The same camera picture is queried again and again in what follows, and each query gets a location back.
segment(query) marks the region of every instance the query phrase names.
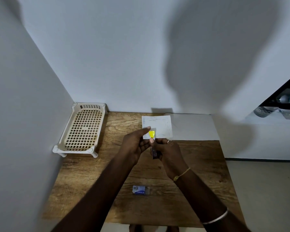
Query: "person's left arm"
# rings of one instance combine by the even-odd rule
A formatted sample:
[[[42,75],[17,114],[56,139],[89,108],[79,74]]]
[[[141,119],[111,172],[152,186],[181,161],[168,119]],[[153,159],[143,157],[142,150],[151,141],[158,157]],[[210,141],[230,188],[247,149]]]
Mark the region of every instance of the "person's left arm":
[[[124,136],[116,156],[77,205],[55,226],[56,231],[100,231],[120,188],[150,145],[143,140],[150,127]]]

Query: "yellow thread bracelet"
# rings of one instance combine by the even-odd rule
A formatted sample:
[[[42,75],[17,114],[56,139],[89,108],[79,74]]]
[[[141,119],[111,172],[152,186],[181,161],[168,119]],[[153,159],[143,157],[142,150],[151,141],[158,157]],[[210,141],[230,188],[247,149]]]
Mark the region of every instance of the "yellow thread bracelet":
[[[181,177],[182,175],[184,175],[186,172],[188,172],[190,168],[188,168],[185,172],[183,172],[181,175],[174,177],[173,182],[175,182],[179,177]]]

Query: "person's right hand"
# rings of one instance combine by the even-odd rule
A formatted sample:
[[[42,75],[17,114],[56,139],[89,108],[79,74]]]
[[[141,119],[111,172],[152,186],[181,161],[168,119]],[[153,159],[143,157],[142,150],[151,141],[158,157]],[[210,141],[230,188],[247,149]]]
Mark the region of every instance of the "person's right hand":
[[[179,145],[174,141],[167,139],[151,138],[150,145],[157,151],[160,151],[159,159],[161,160],[167,176],[174,179],[175,176],[181,175],[188,169],[188,165],[184,161]]]

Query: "paper with pen marks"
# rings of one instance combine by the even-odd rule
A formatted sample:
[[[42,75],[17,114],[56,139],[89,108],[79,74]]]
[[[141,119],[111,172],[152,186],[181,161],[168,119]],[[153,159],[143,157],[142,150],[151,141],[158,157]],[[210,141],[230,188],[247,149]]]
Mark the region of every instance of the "paper with pen marks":
[[[155,138],[172,138],[171,116],[142,116],[142,127],[155,129]],[[149,133],[143,139],[150,139]]]

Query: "white bangle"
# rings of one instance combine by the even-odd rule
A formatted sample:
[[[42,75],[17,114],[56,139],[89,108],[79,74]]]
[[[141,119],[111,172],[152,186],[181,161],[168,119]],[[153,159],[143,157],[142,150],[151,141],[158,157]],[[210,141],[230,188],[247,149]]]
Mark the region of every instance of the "white bangle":
[[[216,219],[214,219],[214,220],[212,220],[212,221],[210,221],[210,222],[202,222],[202,224],[203,225],[208,225],[208,224],[211,224],[211,223],[214,223],[214,222],[216,222],[216,221],[219,221],[219,220],[221,220],[222,218],[224,218],[227,214],[228,214],[228,208],[227,208],[227,210],[225,211],[225,213],[224,214],[222,214],[220,217],[218,217],[218,218],[216,218]]]

